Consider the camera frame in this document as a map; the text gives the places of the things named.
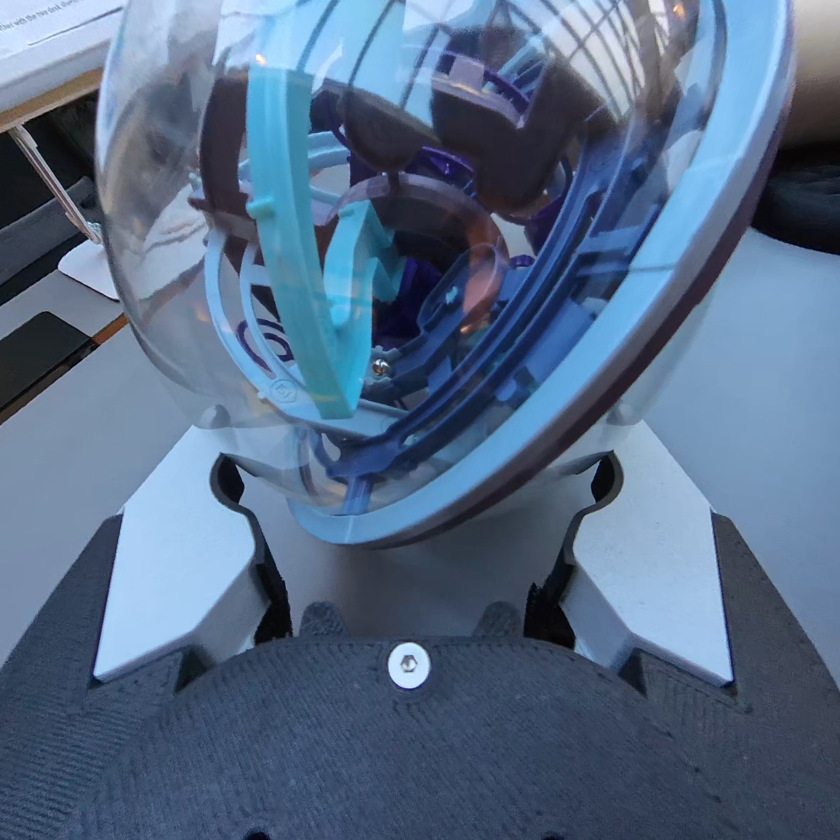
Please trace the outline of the black flat pad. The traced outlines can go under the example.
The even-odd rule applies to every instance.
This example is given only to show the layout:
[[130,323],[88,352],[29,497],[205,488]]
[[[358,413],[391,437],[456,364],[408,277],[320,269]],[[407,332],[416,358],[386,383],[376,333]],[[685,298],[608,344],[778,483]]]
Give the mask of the black flat pad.
[[96,349],[92,337],[42,311],[1,339],[1,409]]

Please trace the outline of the printed instruction sheet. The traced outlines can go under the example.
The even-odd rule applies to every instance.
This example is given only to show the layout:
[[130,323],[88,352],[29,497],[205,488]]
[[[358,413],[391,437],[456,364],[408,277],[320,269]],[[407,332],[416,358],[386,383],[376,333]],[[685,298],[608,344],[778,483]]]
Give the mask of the printed instruction sheet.
[[1,58],[121,9],[122,1],[2,1]]

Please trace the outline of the black wrist rest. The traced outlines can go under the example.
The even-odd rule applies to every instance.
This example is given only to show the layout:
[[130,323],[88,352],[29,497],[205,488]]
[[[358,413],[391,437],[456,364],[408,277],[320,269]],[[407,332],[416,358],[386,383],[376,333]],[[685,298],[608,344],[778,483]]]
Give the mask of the black wrist rest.
[[777,166],[764,187],[752,226],[804,249],[839,254],[839,164]]

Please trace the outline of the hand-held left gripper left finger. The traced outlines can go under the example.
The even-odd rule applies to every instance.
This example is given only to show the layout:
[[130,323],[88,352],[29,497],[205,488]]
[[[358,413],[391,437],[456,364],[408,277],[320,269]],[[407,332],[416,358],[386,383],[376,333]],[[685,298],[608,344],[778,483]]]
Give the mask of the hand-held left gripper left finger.
[[212,666],[253,640],[288,593],[244,484],[210,431],[190,428],[122,509],[93,677],[108,682],[176,650]]

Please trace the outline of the white document stand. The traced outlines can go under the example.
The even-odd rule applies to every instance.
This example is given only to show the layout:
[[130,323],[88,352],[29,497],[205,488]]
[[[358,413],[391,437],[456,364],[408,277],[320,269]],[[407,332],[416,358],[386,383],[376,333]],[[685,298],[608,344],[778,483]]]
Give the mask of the white document stand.
[[59,271],[113,301],[119,296],[104,252],[102,231],[84,218],[25,125],[99,89],[123,6],[18,55],[1,58],[1,131],[11,135],[62,213],[87,239],[86,244],[62,257]]

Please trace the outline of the clear plastic maze ball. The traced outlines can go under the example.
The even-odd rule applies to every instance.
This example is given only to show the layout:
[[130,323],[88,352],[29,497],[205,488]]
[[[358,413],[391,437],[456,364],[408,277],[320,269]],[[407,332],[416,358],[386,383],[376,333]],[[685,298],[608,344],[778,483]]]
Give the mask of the clear plastic maze ball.
[[335,544],[614,449],[758,202],[792,2],[127,2],[98,189],[196,426]]

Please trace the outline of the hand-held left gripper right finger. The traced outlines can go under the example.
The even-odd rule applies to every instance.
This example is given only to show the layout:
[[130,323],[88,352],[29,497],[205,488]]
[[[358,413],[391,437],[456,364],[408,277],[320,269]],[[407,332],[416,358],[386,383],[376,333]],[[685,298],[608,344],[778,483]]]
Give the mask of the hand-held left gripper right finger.
[[710,504],[645,423],[601,420],[523,494],[533,579],[572,568],[560,609],[575,653],[618,671],[642,650],[732,681]]

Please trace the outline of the person's right forearm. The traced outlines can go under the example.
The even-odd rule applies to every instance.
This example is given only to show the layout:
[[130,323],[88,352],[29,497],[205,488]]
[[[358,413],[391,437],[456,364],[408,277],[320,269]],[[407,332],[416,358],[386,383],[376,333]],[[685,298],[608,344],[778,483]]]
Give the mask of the person's right forearm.
[[780,147],[839,138],[839,2],[792,1],[792,84]]

